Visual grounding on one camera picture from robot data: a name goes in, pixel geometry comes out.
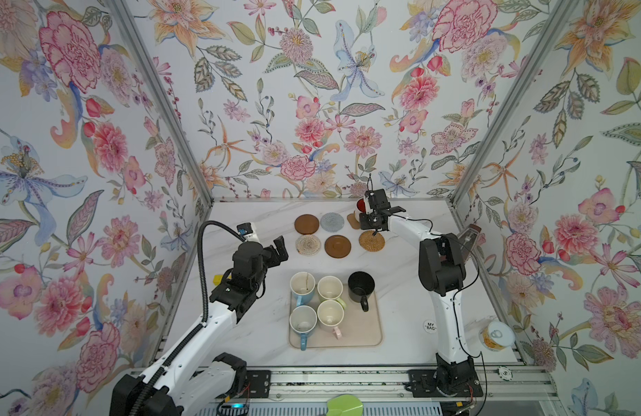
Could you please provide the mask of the cream mug pink handle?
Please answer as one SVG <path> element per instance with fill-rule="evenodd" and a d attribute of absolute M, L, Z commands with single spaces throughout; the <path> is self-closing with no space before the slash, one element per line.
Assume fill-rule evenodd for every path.
<path fill-rule="evenodd" d="M 336 339 L 342 338 L 341 324 L 345 317 L 345 310 L 335 300 L 326 300 L 319 304 L 316 315 L 320 328 L 332 334 Z"/>

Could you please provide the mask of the round wooden coaster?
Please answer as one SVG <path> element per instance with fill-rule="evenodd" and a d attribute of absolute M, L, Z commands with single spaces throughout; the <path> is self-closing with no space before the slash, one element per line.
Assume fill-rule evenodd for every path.
<path fill-rule="evenodd" d="M 294 221 L 294 229 L 301 235 L 315 234 L 320 228 L 320 220 L 312 214 L 303 214 Z"/>

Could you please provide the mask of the red and white mug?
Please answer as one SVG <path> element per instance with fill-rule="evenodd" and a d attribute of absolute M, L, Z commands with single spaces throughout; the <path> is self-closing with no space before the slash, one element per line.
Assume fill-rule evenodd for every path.
<path fill-rule="evenodd" d="M 360 222 L 361 216 L 366 213 L 367 213 L 367 203 L 364 198 L 359 199 L 356 202 L 356 209 L 353 212 L 353 216 L 358 222 Z"/>

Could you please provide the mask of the ridged brown wooden coaster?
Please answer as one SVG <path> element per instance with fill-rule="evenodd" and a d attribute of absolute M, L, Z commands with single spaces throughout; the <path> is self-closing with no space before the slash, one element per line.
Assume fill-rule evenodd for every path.
<path fill-rule="evenodd" d="M 324 250 L 331 258 L 341 259 L 350 254 L 352 244 L 347 237 L 332 235 L 327 238 L 324 244 Z"/>

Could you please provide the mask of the flower-shaped cork coaster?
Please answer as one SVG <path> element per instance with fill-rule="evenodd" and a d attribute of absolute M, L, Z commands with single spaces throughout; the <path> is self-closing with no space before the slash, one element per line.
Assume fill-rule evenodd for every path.
<path fill-rule="evenodd" d="M 347 215 L 347 221 L 354 230 L 361 229 L 359 216 L 355 216 L 355 213 L 349 213 Z"/>

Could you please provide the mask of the round woven rattan coaster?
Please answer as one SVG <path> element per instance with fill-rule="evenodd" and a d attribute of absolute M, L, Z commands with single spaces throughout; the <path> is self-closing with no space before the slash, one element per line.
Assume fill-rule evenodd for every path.
<path fill-rule="evenodd" d="M 378 252 L 385 248 L 386 239 L 379 232 L 365 231 L 360 234 L 359 244 L 369 252 Z"/>

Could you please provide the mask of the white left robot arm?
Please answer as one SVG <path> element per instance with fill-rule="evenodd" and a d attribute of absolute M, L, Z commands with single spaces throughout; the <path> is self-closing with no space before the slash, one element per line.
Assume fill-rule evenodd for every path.
<path fill-rule="evenodd" d="M 195 325 L 142 374 L 125 375 L 116 384 L 109 414 L 194 415 L 216 398 L 240 395 L 247 388 L 244 360 L 222 353 L 204 371 L 199 367 L 263 295 L 268 270 L 288 259 L 284 237 L 264 247 L 250 235 Z"/>

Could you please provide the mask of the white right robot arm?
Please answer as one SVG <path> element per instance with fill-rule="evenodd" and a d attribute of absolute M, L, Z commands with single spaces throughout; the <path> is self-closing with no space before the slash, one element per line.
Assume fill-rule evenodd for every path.
<path fill-rule="evenodd" d="M 441 395 L 458 396 L 464 388 L 479 383 L 476 356 L 468 347 L 461 311 L 466 280 L 463 245 L 452 233 L 440 234 L 432 225 L 417 218 L 407 218 L 395 206 L 370 208 L 359 213 L 360 228 L 374 232 L 392 232 L 418 251 L 418 276 L 431 295 L 437 318 L 438 346 L 433 385 Z"/>

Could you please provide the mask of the grey-blue woven round coaster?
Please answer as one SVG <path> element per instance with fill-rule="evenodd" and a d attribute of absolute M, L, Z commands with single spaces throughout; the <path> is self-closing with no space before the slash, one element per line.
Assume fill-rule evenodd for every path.
<path fill-rule="evenodd" d="M 320 227 L 326 232 L 339 232 L 344 225 L 345 220 L 339 213 L 326 213 L 320 218 Z"/>

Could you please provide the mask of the multicolour stitched round coaster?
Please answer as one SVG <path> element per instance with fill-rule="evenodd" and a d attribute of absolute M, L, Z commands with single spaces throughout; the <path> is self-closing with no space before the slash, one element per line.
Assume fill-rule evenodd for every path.
<path fill-rule="evenodd" d="M 296 240 L 296 250 L 303 256 L 315 256 L 321 248 L 322 242 L 315 235 L 301 235 Z"/>

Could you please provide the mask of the black mug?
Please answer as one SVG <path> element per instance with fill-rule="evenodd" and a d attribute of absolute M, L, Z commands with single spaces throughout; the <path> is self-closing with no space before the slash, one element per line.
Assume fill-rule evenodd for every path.
<path fill-rule="evenodd" d="M 358 303 L 363 312 L 369 312 L 369 297 L 375 289 L 373 277 L 365 271 L 356 271 L 348 279 L 349 297 Z"/>

